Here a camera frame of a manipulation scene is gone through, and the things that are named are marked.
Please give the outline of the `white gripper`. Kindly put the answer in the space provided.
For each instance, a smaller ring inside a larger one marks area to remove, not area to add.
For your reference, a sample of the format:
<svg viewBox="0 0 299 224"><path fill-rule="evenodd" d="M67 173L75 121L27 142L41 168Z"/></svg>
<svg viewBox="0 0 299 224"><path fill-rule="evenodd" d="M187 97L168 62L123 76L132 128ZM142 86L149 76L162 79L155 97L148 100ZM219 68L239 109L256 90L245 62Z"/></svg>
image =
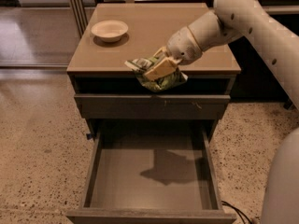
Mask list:
<svg viewBox="0 0 299 224"><path fill-rule="evenodd" d="M146 71L143 76L150 81L166 77L174 73L178 65L189 65L201 58L202 55L203 51L198 46L192 32L185 26L170 37L166 47L160 47L154 53L154 57L158 60L145 60Z"/></svg>

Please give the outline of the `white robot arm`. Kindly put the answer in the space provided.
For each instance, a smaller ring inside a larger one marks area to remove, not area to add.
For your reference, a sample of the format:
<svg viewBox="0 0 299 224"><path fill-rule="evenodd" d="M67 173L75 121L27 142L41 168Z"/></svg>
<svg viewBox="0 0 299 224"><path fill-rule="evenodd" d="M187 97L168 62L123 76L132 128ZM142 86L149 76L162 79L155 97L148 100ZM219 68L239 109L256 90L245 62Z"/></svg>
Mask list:
<svg viewBox="0 0 299 224"><path fill-rule="evenodd" d="M214 0L213 9L173 34L156 55L167 59L147 73L164 77L216 46L244 36L299 108L299 37L270 17L258 0ZM299 128L288 134L272 161L261 224L299 224Z"/></svg>

